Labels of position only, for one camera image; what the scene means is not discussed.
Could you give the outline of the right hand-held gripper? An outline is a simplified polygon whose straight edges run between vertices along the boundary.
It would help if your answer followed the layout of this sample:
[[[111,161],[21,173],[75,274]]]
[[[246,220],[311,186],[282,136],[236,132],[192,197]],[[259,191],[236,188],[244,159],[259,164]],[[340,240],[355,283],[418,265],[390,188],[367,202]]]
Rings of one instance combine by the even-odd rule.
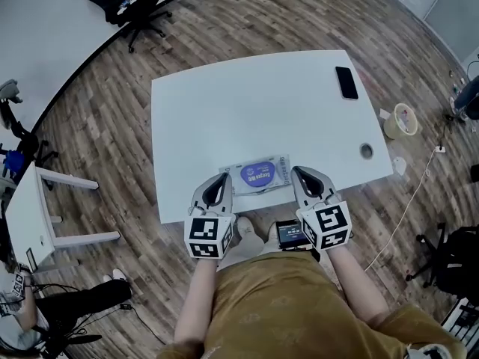
[[[294,166],[290,175],[296,202],[296,217],[301,230],[316,251],[325,251],[345,245],[352,232],[352,222],[346,201],[340,201],[331,179],[325,174],[305,166]],[[324,206],[321,203],[335,203]]]

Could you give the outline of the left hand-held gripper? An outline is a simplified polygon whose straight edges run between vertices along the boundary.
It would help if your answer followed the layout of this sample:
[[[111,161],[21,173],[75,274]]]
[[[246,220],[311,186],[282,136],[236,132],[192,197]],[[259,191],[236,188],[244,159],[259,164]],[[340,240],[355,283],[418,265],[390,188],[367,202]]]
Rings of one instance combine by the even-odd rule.
[[[191,258],[221,260],[227,253],[236,216],[204,211],[217,205],[221,213],[232,213],[233,183],[227,172],[210,177],[195,189],[193,208],[184,221],[184,242]]]

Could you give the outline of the clear packet with blue label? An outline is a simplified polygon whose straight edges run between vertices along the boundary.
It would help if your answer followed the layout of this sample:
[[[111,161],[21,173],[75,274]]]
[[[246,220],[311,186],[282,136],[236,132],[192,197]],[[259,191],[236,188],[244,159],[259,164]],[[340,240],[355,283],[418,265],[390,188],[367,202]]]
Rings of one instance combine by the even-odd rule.
[[[253,188],[247,185],[246,183],[244,183],[244,181],[240,177],[240,171],[246,165],[250,165],[252,163],[262,162],[262,161],[269,161],[274,164],[275,177],[274,177],[274,180],[269,185],[262,188]],[[269,156],[262,159],[256,159],[249,162],[236,163],[234,165],[229,165],[223,168],[219,168],[220,173],[227,172],[231,175],[234,197],[262,194],[264,192],[268,192],[277,188],[290,185],[291,184],[290,171],[291,171],[290,159],[287,154]]]

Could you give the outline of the person's right forearm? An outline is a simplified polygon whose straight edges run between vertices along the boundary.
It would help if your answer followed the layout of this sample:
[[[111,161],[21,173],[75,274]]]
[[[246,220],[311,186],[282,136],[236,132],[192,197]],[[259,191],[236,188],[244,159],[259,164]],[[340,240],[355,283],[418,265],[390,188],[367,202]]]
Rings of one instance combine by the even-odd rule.
[[[379,326],[390,314],[382,293],[346,247],[327,250],[327,254],[356,317],[371,328]]]

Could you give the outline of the person's left forearm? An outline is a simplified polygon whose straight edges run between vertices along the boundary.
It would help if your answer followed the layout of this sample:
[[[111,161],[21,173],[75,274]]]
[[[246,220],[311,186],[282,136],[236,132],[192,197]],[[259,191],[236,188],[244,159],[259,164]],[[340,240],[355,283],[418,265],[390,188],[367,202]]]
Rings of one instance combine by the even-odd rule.
[[[174,330],[174,342],[202,343],[210,326],[217,260],[200,259]]]

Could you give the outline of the black screen device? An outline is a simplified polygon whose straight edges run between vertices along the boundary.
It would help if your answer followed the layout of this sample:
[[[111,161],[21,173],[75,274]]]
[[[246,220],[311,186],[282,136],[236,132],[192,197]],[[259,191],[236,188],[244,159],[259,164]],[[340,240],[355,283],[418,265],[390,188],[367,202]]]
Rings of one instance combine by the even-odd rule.
[[[276,223],[278,247],[282,251],[307,251],[311,250],[311,243],[302,232],[298,220],[278,221]]]

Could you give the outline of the person's left foot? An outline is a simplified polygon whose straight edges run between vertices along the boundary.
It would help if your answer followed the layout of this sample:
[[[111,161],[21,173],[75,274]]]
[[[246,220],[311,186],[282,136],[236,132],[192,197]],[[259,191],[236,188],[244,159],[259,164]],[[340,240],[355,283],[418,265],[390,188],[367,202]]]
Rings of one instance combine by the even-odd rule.
[[[263,251],[265,242],[256,234],[253,223],[247,217],[238,218],[237,231],[241,239],[235,247],[227,252],[217,271],[250,260]]]

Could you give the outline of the beige waste bin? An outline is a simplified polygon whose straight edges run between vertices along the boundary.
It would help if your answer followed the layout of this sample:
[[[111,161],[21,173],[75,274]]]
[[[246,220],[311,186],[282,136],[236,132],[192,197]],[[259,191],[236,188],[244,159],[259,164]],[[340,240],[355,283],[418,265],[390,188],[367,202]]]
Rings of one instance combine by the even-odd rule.
[[[396,104],[383,124],[383,131],[392,140],[413,136],[418,131],[418,119],[415,112],[407,104]]]

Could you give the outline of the black smartphone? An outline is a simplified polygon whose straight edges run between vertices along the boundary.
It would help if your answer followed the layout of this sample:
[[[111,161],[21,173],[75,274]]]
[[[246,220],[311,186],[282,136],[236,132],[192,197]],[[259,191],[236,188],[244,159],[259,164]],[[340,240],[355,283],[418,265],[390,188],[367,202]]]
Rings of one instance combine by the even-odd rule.
[[[335,72],[338,78],[341,96],[344,99],[358,99],[359,95],[351,69],[347,67],[336,67]]]

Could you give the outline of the mustard shirt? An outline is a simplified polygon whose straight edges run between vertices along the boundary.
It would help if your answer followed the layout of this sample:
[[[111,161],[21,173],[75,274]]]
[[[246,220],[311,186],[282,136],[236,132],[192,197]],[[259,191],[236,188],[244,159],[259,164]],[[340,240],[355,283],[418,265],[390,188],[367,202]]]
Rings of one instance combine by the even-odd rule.
[[[464,345],[412,305],[368,326],[307,253],[271,253],[217,274],[203,342],[157,359],[466,359]]]

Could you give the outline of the black swivel chair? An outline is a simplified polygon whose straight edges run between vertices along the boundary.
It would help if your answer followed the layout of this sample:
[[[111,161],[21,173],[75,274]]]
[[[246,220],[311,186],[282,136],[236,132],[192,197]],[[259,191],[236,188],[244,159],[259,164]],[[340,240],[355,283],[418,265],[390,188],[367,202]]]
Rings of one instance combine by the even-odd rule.
[[[460,227],[450,234],[446,233],[444,222],[437,228],[440,231],[437,245],[424,234],[416,236],[417,242],[427,246],[430,258],[416,273],[408,274],[405,281],[429,271],[430,278],[424,282],[424,288],[434,285],[479,306],[479,224]]]

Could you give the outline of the small white desk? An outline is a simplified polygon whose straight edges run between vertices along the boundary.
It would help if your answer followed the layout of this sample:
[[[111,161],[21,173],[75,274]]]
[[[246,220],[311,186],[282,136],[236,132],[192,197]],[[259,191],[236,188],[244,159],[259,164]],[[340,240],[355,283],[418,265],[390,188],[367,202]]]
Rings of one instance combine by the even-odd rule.
[[[99,188],[96,181],[57,173],[31,163],[16,187],[5,212],[13,254],[18,263],[29,266],[34,273],[75,267],[79,265],[78,260],[50,266],[45,262],[56,250],[62,248],[110,242],[121,237],[118,231],[57,236],[53,225],[60,224],[63,218],[49,214],[43,190],[44,180],[90,190]]]

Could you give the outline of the black mesh office chair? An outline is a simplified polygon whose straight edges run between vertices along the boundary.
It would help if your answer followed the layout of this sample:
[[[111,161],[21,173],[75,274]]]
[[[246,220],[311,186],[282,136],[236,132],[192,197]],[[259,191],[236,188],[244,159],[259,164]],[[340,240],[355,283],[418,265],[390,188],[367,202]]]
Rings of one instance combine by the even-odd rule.
[[[11,103],[13,102],[0,100],[0,125],[6,130],[12,131],[13,135],[20,140],[16,150],[34,160],[41,167],[49,159],[58,158],[59,153],[55,150],[48,152],[45,156],[43,155],[43,148],[48,147],[49,142],[46,140],[40,141],[34,133],[23,127],[12,112]]]

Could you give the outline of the black headrest office chair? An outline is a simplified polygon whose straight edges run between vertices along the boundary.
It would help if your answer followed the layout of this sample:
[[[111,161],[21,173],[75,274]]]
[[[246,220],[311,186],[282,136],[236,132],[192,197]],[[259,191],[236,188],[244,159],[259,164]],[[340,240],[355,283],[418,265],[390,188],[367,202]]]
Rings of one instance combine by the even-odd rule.
[[[165,16],[172,17],[172,12],[158,12],[158,3],[160,0],[88,0],[100,7],[107,23],[116,25],[121,28],[120,34],[126,37],[131,34],[128,44],[129,53],[135,51],[133,44],[137,36],[142,31],[151,30],[156,32],[160,37],[164,37],[165,33],[157,28],[153,21]]]

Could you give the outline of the grey jacket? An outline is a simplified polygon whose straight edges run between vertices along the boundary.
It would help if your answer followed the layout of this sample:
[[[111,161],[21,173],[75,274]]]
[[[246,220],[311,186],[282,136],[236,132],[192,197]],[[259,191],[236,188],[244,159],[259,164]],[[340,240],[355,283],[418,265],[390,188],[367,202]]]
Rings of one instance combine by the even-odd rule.
[[[4,84],[0,85],[0,100],[11,101],[15,104],[22,103],[23,100],[19,98],[19,88],[17,84],[17,80],[10,79]]]

